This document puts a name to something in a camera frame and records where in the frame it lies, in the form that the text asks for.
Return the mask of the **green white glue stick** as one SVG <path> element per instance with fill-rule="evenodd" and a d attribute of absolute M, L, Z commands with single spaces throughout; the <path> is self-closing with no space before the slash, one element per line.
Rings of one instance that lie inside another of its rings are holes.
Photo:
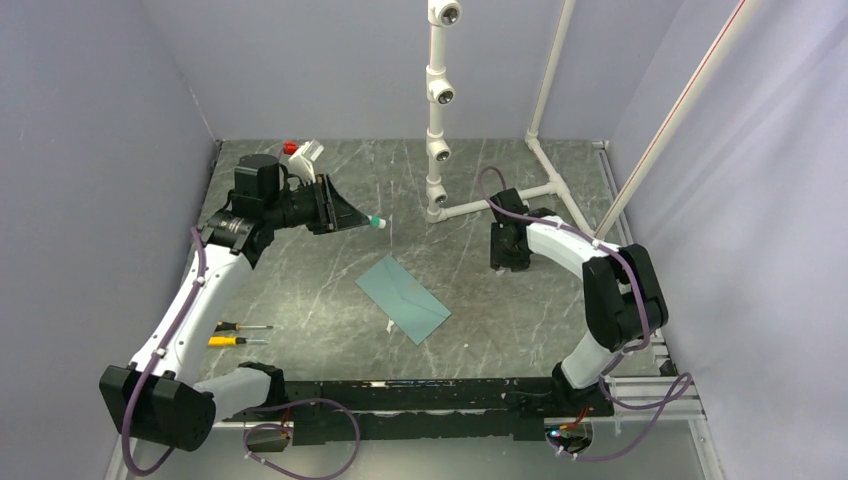
<path fill-rule="evenodd" d="M 387 221 L 377 216 L 369 216 L 369 225 L 375 229 L 385 229 L 387 226 Z"/>

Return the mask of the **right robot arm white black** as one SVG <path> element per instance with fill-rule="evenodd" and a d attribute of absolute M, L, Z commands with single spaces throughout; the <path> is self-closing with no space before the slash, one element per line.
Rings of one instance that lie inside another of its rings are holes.
<path fill-rule="evenodd" d="M 543 256 L 581 280 L 587 332 L 554 369 L 561 380 L 551 388 L 557 411 L 574 415 L 590 399 L 614 360 L 643 348 L 669 319 L 668 307 L 647 249 L 598 240 L 569 225 L 549 209 L 529 209 L 516 189 L 487 200 L 494 215 L 490 266 L 527 270 Z"/>

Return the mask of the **teal paper envelope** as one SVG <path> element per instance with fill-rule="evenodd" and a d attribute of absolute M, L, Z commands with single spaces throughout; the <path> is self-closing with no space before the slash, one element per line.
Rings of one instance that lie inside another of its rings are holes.
<path fill-rule="evenodd" d="M 416 345 L 452 315 L 391 255 L 379 260 L 355 283 Z"/>

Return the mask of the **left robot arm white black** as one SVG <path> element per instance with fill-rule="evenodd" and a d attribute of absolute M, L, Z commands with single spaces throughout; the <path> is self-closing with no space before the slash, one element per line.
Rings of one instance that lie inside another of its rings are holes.
<path fill-rule="evenodd" d="M 288 394 L 277 367 L 247 362 L 199 378 L 227 303 L 279 230 L 304 227 L 323 235 L 385 225 L 345 200 L 326 174 L 293 173 L 273 155 L 242 157 L 224 206 L 191 230 L 194 258 L 159 325 L 127 365 L 109 366 L 100 378 L 123 454 L 131 453 L 134 439 L 168 452 L 194 451 L 215 423 L 243 411 L 279 417 Z"/>

